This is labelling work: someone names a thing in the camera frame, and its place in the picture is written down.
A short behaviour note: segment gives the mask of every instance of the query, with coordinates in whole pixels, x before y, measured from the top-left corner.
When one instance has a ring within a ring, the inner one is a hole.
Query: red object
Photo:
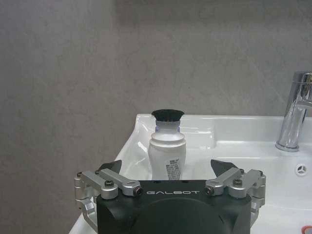
[[[308,229],[308,228],[312,228],[312,226],[304,226],[301,231],[302,231],[302,234],[304,234],[305,230]]]

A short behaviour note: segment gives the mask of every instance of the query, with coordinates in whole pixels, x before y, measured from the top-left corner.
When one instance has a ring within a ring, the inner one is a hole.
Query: chrome faucet
[[[307,109],[312,108],[312,72],[295,72],[279,140],[275,146],[297,152],[298,138]]]

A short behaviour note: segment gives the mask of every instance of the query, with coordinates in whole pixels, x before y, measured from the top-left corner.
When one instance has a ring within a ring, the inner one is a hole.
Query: white bottle
[[[186,141],[179,132],[180,118],[184,114],[176,110],[158,110],[156,132],[152,134],[148,155],[152,167],[152,180],[181,179],[185,157]]]

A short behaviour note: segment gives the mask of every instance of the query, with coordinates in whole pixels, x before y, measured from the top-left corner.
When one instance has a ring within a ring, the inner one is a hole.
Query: ceramic basin
[[[299,152],[275,148],[282,117],[184,115],[180,131],[187,141],[182,179],[210,179],[211,159],[234,163],[267,176],[266,204],[251,229],[252,234],[299,234],[312,225],[312,118],[306,118]],[[149,114],[136,117],[130,138],[118,154],[120,174],[137,180],[151,179],[148,146],[155,130]],[[95,233],[80,216],[71,234]]]

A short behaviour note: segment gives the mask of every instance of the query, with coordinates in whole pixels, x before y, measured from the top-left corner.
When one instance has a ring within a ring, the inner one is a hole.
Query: bottle label
[[[180,179],[180,167],[179,167],[179,158],[174,158],[166,161],[166,171],[169,180]]]

